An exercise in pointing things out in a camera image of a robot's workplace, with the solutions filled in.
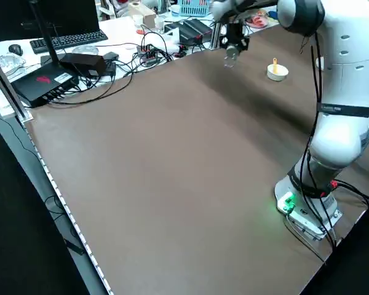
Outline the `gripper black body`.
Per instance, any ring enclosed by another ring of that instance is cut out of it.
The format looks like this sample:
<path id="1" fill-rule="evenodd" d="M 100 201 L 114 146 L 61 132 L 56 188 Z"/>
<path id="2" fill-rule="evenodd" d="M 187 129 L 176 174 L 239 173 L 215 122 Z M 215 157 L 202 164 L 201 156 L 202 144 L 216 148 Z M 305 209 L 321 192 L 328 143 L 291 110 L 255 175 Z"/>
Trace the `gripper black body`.
<path id="1" fill-rule="evenodd" d="M 228 23 L 226 28 L 226 37 L 244 37 L 243 23 Z"/>

